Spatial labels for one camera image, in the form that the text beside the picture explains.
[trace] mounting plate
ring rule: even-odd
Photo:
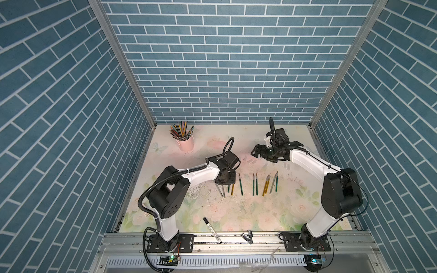
[[[158,235],[152,234],[149,236],[149,244],[147,245],[147,253],[163,253],[164,251],[158,247],[159,238]],[[193,252],[194,234],[179,234],[176,247],[179,247],[181,253]]]
[[[281,232],[281,236],[284,240],[285,251],[296,252],[296,251],[308,251],[302,247],[300,242],[300,232]],[[319,251],[325,250],[325,252],[331,251],[331,246],[327,239],[320,242],[322,246],[319,246]]]

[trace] metal rail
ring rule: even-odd
[[[194,232],[192,253],[181,253],[182,256],[202,255],[268,255],[278,249],[283,255],[316,254],[314,252],[286,252],[284,242],[279,239],[279,232],[253,232],[253,244],[248,244],[242,232],[217,232],[222,244],[210,232]],[[330,232],[335,253],[339,254],[378,254],[379,249],[369,231],[336,231]],[[103,256],[142,256],[142,233],[106,233],[97,252]]]
[[[357,55],[361,46],[366,40],[367,35],[369,35],[370,30],[375,24],[379,14],[381,14],[382,9],[385,7],[385,4],[387,4],[387,0],[375,0],[375,3],[370,8],[366,20],[364,21],[363,25],[361,26],[360,30],[355,36],[355,40],[350,46],[349,51],[347,52],[346,57],[344,58],[340,67],[338,68],[337,74],[332,79],[331,85],[329,86],[325,96],[320,102],[320,105],[317,108],[316,113],[314,114],[314,116],[311,118],[311,121],[309,122],[309,125],[311,125],[312,127],[314,127],[317,124],[323,112],[325,111],[326,107],[328,107],[328,104],[331,101],[332,97],[334,96],[335,92],[337,91],[340,82],[343,80],[344,75],[346,74],[350,65],[354,61],[355,56]]]
[[[103,8],[102,2],[100,0],[89,0],[88,2],[90,2],[91,9],[96,15],[97,21],[99,21],[99,24],[102,27],[102,30],[106,35],[106,38],[108,39],[112,51],[114,51],[115,57],[117,57],[118,63],[120,64],[121,69],[125,73],[126,79],[128,80],[132,88],[132,91],[134,92],[135,97],[137,98],[138,103],[141,106],[142,111],[144,112],[144,115],[146,116],[152,128],[155,129],[156,123],[153,119],[152,113],[150,113],[150,110],[147,107],[146,101],[144,100],[144,96],[141,93],[138,82],[135,79],[135,76],[131,70],[131,67],[126,59],[125,54],[123,53],[121,45],[118,42],[117,36],[115,35],[114,29],[111,26],[108,15],[106,14],[105,9]]]

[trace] metal clip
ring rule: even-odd
[[[249,233],[249,236],[246,237],[246,236],[243,234],[243,235],[241,235],[241,237],[243,237],[243,239],[245,239],[249,244],[253,244],[253,240],[252,240],[253,233],[252,233],[251,230],[248,230],[247,232]]]

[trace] black bracket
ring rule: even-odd
[[[300,235],[300,232],[281,232],[279,234],[279,238],[284,241],[286,252],[309,251],[302,246]],[[323,240],[320,240],[320,245],[318,245],[318,248],[319,252],[323,250],[325,250],[325,252],[331,251],[331,246],[329,245],[328,239],[324,238]]]
[[[171,256],[162,256],[162,257],[160,257],[160,259],[156,265],[176,267],[178,263],[179,263],[179,261],[175,257],[173,257],[173,259],[172,259]]]
[[[253,244],[253,233],[251,230],[248,230],[247,232],[249,233],[249,236],[243,234],[241,237],[243,237],[243,239],[245,239],[249,244]]]
[[[163,253],[165,252],[159,247],[160,239],[158,235],[152,234],[149,236],[149,244],[147,245],[148,253]],[[194,234],[179,234],[178,242],[176,243],[175,252],[191,253],[193,252]]]

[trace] marker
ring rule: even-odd
[[[203,220],[205,221],[205,224],[208,226],[209,230],[212,232],[212,234],[214,235],[215,239],[217,240],[217,242],[219,244],[222,243],[220,237],[217,235],[217,233],[215,232],[215,230],[212,228],[212,226],[209,224],[208,220],[206,220],[206,217],[203,217]]]

